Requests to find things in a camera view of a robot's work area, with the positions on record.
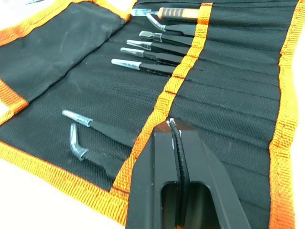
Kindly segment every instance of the tool roll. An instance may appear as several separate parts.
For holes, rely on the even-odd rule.
[[[0,31],[0,101],[6,107],[0,113],[0,158],[125,225],[133,166],[153,128],[174,118],[192,125],[221,161],[251,228],[284,228],[271,212],[293,228],[292,191],[273,193],[287,178],[272,170],[269,146],[281,104],[280,52],[297,1],[139,0],[130,1],[125,12],[103,2],[65,7],[56,1],[61,10],[52,18],[46,18],[46,8],[19,27]],[[199,10],[197,23],[152,15],[166,26],[195,25],[181,62],[156,66],[171,66],[171,74],[112,64],[112,59],[157,64],[120,51],[135,49],[126,40],[158,43],[140,38],[142,31],[185,36],[158,30],[146,16],[130,17],[132,7]],[[42,23],[25,29],[34,21]],[[73,121],[61,115],[65,109],[136,136],[130,147],[77,124],[79,145],[120,161],[116,176],[71,153]],[[279,198],[285,213],[271,206]]]

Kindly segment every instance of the black fabric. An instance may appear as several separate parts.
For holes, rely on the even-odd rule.
[[[1,46],[1,79],[30,102],[124,23],[96,4],[72,3],[30,35]]]
[[[269,144],[280,50],[295,2],[214,4],[207,40],[171,108],[224,163],[253,229],[269,224]]]

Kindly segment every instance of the metal tip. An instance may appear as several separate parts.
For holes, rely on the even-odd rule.
[[[166,25],[162,25],[160,24],[150,13],[146,14],[146,17],[148,18],[148,20],[151,22],[151,24],[154,25],[154,27],[156,27],[159,30],[165,31],[165,26]]]
[[[144,57],[144,50],[139,49],[128,49],[128,48],[121,48],[121,52],[131,54],[134,56]]]
[[[151,9],[132,9],[130,14],[132,16],[145,16],[147,13],[152,13]]]
[[[90,127],[89,122],[93,121],[91,118],[87,118],[83,115],[68,110],[63,110],[61,114],[74,120],[75,122],[78,122],[79,124],[85,125],[86,127]]]
[[[148,31],[142,31],[142,32],[140,32],[139,36],[149,38],[149,39],[153,39],[154,33],[153,32],[148,32]]]
[[[152,42],[140,42],[140,41],[134,41],[134,40],[127,40],[126,44],[132,45],[138,48],[143,48],[146,50],[152,50],[151,49],[151,44]]]
[[[70,149],[80,161],[84,159],[83,156],[88,152],[88,149],[81,147],[78,143],[77,128],[75,123],[71,124],[70,127]]]
[[[122,67],[126,67],[126,68],[140,70],[140,64],[142,62],[112,59],[111,63],[122,66]]]

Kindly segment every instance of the orange webbing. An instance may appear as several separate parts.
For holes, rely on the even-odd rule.
[[[118,2],[129,2],[130,5],[126,9],[126,11],[121,11],[114,6],[114,4],[109,3],[109,0],[56,0],[55,3],[50,5],[49,7],[43,9],[39,13],[33,15],[32,17],[25,19],[21,23],[7,27],[0,31],[0,46],[7,44],[16,40],[17,38],[25,37],[28,35],[32,30],[35,28],[42,26],[43,24],[47,23],[53,17],[58,15],[64,9],[68,7],[70,3],[79,3],[82,1],[91,1],[95,4],[110,10],[111,12],[117,14],[122,19],[126,21],[129,19],[129,12],[133,5],[135,4],[136,0],[115,0],[114,4],[118,5]]]
[[[124,225],[128,202],[92,183],[0,141],[0,158],[40,177],[63,193]]]
[[[270,229],[294,229],[290,147],[298,123],[297,98],[293,85],[292,58],[305,23],[305,1],[300,0],[281,50],[279,85],[281,100],[270,151]]]
[[[208,23],[212,10],[211,3],[204,3],[200,7],[198,24],[196,26],[196,34],[192,46],[187,55],[183,58],[171,78],[168,80],[163,91],[159,95],[155,104],[153,112],[148,117],[140,135],[138,136],[130,157],[125,161],[119,174],[111,188],[111,193],[115,196],[128,199],[129,190],[131,185],[132,168],[143,151],[153,128],[159,123],[165,121],[171,109],[173,100],[184,82],[187,73],[193,67],[198,59],[201,51],[203,50],[204,43],[207,36]]]
[[[10,89],[2,80],[0,80],[0,103],[8,108],[4,114],[0,115],[0,125],[28,105],[26,100]]]

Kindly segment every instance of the orange handle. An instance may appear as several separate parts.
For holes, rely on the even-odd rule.
[[[178,21],[197,22],[199,10],[186,8],[165,8],[159,9],[158,18]]]

